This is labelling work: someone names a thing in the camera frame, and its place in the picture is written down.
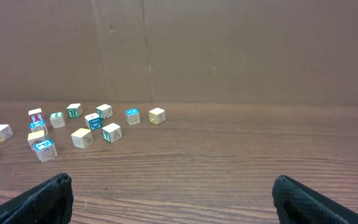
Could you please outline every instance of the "wooden table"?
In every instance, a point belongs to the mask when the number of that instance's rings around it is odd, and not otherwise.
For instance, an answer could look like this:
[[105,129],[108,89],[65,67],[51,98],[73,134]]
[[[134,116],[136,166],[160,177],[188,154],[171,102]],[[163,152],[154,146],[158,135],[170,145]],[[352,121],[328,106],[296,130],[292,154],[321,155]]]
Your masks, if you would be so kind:
[[[70,134],[102,104],[83,103],[64,128],[48,124],[59,156],[41,163],[27,112],[69,104],[0,102],[0,124],[14,132],[0,143],[0,204],[66,172],[72,223],[278,223],[271,190],[286,174],[358,213],[358,106],[111,104],[103,123],[120,125],[123,138],[110,144],[97,130],[79,149]],[[133,107],[142,122],[129,126]],[[167,112],[158,126],[148,121],[155,107]]]

